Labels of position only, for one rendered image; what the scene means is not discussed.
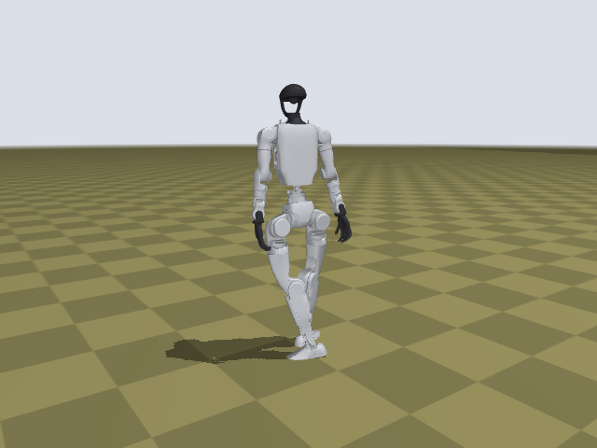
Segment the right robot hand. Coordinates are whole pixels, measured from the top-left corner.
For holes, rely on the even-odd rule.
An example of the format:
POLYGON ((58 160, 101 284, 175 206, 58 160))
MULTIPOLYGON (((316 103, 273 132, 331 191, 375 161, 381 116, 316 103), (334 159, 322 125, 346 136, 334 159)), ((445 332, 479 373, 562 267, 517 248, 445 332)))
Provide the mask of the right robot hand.
POLYGON ((338 240, 338 242, 340 242, 343 239, 341 241, 341 243, 343 243, 343 242, 347 241, 348 239, 350 239, 350 237, 352 236, 352 231, 350 228, 349 220, 345 216, 346 211, 345 211, 345 207, 342 203, 339 205, 339 210, 340 210, 339 214, 334 213, 335 217, 338 217, 338 223, 339 223, 338 227, 335 231, 335 234, 338 234, 339 229, 340 229, 341 237, 338 240))

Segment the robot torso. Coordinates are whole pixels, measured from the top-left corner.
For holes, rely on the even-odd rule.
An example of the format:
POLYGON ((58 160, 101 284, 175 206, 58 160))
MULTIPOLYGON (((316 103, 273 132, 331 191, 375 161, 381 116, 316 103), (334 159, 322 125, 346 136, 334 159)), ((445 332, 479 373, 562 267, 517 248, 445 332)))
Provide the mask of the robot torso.
POLYGON ((290 216, 290 229, 303 228, 315 220, 313 203, 307 201, 305 192, 299 187, 311 185, 317 172, 318 131, 309 120, 307 124, 280 121, 275 125, 277 134, 271 142, 274 170, 281 186, 293 186, 286 191, 292 194, 288 194, 283 212, 290 216))

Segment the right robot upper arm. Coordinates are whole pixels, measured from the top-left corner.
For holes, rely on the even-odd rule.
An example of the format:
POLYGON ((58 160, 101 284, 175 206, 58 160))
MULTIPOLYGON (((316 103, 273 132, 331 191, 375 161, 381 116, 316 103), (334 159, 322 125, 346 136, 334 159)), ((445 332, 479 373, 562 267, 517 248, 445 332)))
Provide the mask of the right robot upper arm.
POLYGON ((336 170, 334 167, 334 156, 331 146, 331 133, 324 128, 317 128, 318 131, 318 150, 321 161, 324 165, 320 169, 321 177, 328 180, 336 177, 336 170))

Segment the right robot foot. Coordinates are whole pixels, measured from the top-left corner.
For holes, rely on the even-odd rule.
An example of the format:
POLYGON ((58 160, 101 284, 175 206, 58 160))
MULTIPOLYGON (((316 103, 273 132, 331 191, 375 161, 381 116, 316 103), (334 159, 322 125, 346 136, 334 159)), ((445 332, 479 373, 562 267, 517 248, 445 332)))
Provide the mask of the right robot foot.
MULTIPOLYGON (((320 331, 319 330, 313 330, 312 331, 314 340, 318 339, 320 337, 320 331)), ((306 338, 307 343, 309 343, 308 339, 306 338)), ((304 345, 307 345, 305 340, 303 339, 302 335, 299 334, 296 339, 295 339, 295 346, 296 347, 303 347, 304 345)))

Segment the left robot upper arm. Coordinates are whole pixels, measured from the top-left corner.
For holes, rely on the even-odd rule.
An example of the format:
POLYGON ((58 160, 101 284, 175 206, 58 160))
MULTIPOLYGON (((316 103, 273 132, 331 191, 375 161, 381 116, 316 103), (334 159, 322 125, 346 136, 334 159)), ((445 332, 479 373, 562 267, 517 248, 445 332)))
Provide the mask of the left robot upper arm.
POLYGON ((257 162, 260 171, 260 182, 268 183, 271 180, 271 142, 276 138, 277 126, 262 129, 257 134, 257 162))

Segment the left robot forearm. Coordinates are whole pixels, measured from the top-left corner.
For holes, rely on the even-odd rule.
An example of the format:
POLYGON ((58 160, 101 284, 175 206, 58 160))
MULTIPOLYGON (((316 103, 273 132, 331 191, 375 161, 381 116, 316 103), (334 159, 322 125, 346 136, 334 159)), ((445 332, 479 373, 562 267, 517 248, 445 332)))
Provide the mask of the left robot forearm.
POLYGON ((266 195, 268 191, 268 186, 264 184, 260 184, 260 171, 256 168, 254 172, 254 198, 253 198, 253 212, 252 218, 256 220, 256 211, 261 211, 263 213, 263 218, 265 216, 264 208, 266 206, 266 195))

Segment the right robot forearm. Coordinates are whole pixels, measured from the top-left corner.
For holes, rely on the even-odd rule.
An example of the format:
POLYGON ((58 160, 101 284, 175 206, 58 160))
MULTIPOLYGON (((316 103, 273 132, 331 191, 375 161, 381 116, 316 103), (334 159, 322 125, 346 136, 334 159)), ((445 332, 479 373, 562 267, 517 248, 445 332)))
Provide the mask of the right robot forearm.
MULTIPOLYGON (((335 168, 336 170, 336 168, 335 168)), ((342 203, 345 207, 345 204, 342 201, 342 197, 341 197, 341 193, 340 193, 340 181, 339 181, 339 177, 336 171, 336 177, 331 179, 331 180, 327 180, 328 182, 326 182, 326 187, 328 189, 328 194, 329 194, 329 200, 332 204, 332 210, 334 213, 339 214, 340 210, 339 210, 339 205, 342 203)))

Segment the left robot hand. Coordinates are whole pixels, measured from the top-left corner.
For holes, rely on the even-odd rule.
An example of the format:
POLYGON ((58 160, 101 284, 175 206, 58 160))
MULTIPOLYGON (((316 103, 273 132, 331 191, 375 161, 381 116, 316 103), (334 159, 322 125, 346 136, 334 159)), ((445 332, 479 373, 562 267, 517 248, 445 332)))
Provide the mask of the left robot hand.
POLYGON ((265 251, 270 251, 271 247, 265 245, 263 240, 263 231, 262 231, 262 223, 264 223, 263 213, 261 211, 256 211, 256 220, 252 221, 255 224, 255 233, 256 238, 258 240, 259 246, 264 249, 265 251))

